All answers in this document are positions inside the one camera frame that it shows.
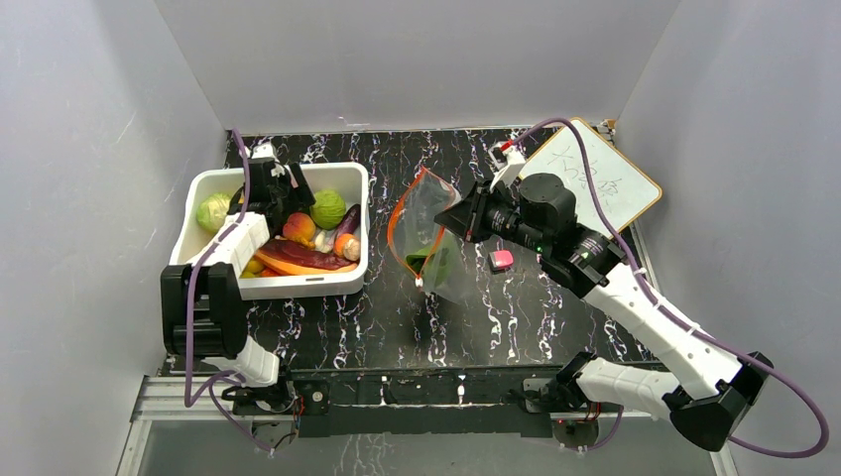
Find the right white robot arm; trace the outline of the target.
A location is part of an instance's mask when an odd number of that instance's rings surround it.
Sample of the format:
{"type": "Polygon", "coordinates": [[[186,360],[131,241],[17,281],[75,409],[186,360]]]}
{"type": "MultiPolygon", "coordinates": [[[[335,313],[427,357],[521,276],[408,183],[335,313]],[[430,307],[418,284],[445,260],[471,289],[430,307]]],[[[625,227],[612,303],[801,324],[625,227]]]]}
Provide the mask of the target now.
{"type": "Polygon", "coordinates": [[[573,411],[611,403],[666,418],[696,446],[720,450],[767,372],[702,342],[687,318],[671,321],[662,297],[650,302],[621,248],[578,222],[575,195],[560,178],[529,176],[519,192],[511,199],[488,181],[476,183],[434,220],[467,242],[498,236],[536,252],[549,278],[619,322],[665,366],[645,370],[580,352],[552,382],[527,393],[532,403],[555,401],[573,411]]]}

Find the clear zip top bag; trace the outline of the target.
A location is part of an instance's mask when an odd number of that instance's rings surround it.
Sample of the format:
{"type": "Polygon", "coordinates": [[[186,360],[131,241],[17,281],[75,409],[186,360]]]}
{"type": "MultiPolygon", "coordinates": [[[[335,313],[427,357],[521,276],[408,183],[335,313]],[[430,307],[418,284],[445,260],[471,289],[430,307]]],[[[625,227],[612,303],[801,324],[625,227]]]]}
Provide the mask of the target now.
{"type": "Polygon", "coordinates": [[[416,288],[427,295],[437,295],[456,304],[466,303],[470,294],[461,242],[455,235],[435,224],[434,216],[457,203],[460,198],[460,193],[450,182],[422,168],[398,200],[387,227],[389,248],[396,260],[413,275],[416,288]],[[416,275],[405,262],[408,254],[427,246],[432,250],[441,246],[451,247],[457,265],[447,283],[431,293],[417,286],[416,275]]]}

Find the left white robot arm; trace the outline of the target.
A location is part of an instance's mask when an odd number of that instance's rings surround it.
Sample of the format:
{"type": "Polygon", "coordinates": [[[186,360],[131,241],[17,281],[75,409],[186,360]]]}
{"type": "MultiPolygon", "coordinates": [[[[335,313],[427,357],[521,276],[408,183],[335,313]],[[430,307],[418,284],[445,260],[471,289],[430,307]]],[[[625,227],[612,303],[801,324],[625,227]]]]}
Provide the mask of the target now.
{"type": "Polygon", "coordinates": [[[313,205],[314,196],[297,164],[251,159],[245,180],[225,195],[212,216],[219,227],[209,243],[184,264],[161,274],[163,338],[167,351],[186,362],[205,360],[229,372],[273,413],[295,403],[295,384],[279,376],[280,360],[249,336],[240,276],[275,228],[313,205]]]}

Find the green leafy vegetable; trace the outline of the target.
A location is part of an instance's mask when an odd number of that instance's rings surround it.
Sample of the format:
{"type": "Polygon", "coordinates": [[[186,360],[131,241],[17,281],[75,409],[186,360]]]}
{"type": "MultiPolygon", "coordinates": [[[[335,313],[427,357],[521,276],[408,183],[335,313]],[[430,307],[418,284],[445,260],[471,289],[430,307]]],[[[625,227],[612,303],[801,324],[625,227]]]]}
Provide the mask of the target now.
{"type": "Polygon", "coordinates": [[[430,293],[444,286],[457,268],[454,250],[447,246],[424,247],[408,254],[405,262],[416,275],[417,286],[430,293]]]}

